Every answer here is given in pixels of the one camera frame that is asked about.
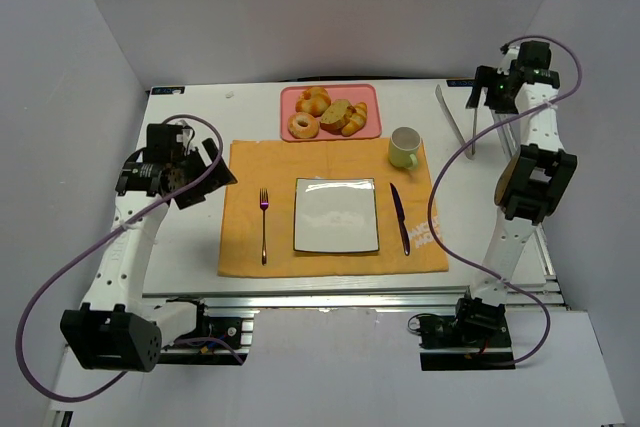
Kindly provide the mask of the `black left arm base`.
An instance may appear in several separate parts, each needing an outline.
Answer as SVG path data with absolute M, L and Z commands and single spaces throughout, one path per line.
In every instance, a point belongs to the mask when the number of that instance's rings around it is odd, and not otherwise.
M 239 366 L 247 359 L 248 318 L 211 313 L 202 299 L 177 297 L 169 301 L 194 304 L 196 324 L 192 331 L 178 338 L 177 345 L 162 348 L 160 365 Z

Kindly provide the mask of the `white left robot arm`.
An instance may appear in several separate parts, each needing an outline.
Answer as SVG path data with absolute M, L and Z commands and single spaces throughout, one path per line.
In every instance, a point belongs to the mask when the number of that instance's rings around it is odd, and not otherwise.
M 143 300 L 146 272 L 170 207 L 194 207 L 235 183 L 222 157 L 222 138 L 192 143 L 191 115 L 146 128 L 145 145 L 123 164 L 116 182 L 115 236 L 76 310 L 63 313 L 61 332 L 88 370 L 149 372 L 163 348 L 199 342 L 207 333 L 204 306 L 191 298 L 152 306 Z

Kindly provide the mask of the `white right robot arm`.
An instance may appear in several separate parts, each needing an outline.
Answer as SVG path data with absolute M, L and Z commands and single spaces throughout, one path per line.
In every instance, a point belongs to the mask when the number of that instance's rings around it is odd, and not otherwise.
M 486 341 L 500 330 L 507 284 L 524 247 L 556 211 L 578 165 L 559 136 L 554 101 L 560 76 L 551 68 L 549 43 L 527 38 L 501 51 L 498 66 L 477 68 L 466 106 L 485 105 L 520 121 L 520 145 L 496 185 L 497 218 L 482 269 L 456 306 L 452 328 L 466 344 Z

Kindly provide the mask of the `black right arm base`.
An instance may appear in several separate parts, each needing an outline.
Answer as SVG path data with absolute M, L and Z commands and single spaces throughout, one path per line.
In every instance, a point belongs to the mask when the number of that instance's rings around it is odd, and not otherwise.
M 407 321 L 419 338 L 424 372 L 513 370 L 516 367 L 505 306 L 462 297 L 453 315 L 419 313 Z

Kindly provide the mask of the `metal serving tongs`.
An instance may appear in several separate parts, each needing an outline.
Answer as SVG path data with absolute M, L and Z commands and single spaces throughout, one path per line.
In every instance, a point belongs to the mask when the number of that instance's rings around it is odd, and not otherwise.
M 440 105 L 440 108 L 443 112 L 443 115 L 445 117 L 445 119 L 447 120 L 447 123 L 449 124 L 449 127 L 451 128 L 456 140 L 458 141 L 458 143 L 461 146 L 464 146 L 467 142 L 467 140 L 464 138 L 464 136 L 462 135 L 462 132 L 459 129 L 458 124 L 456 123 L 455 118 L 452 115 L 451 110 L 449 109 L 446 100 L 444 98 L 443 92 L 442 92 L 442 88 L 440 84 L 436 85 L 435 88 L 435 97 Z M 467 159 L 469 160 L 473 160 L 475 158 L 475 152 L 476 152 L 476 147 L 474 143 L 471 143 L 469 146 L 466 147 L 464 154 L 466 156 Z

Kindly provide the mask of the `sliced loaf bread piece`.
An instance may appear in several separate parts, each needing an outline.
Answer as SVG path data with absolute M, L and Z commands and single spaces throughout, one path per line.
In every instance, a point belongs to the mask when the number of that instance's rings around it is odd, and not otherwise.
M 340 131 L 348 124 L 352 114 L 351 103 L 346 99 L 337 99 L 320 117 L 320 128 L 328 132 Z

